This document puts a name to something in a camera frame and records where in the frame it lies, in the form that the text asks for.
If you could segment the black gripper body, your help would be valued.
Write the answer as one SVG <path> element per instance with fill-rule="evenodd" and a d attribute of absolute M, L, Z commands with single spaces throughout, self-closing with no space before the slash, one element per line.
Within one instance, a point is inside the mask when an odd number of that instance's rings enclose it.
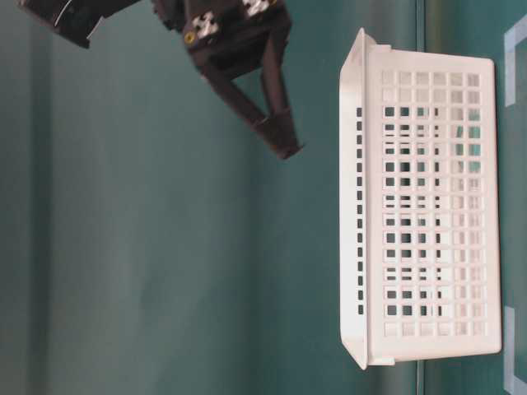
<path fill-rule="evenodd" d="M 261 68 L 267 49 L 282 64 L 291 30 L 284 1 L 154 1 L 154 13 L 181 36 L 196 68 L 211 62 L 228 78 Z"/>

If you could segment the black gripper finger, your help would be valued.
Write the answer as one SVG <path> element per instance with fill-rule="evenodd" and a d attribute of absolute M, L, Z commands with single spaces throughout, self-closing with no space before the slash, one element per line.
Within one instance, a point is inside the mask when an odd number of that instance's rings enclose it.
<path fill-rule="evenodd" d="M 299 143 L 282 77 L 279 48 L 269 36 L 262 57 L 261 83 L 269 114 L 259 124 L 259 134 L 277 155 L 295 155 Z"/>
<path fill-rule="evenodd" d="M 212 89 L 268 144 L 282 160 L 296 154 L 296 131 L 289 108 L 265 114 L 233 81 L 217 69 L 204 69 Z"/>

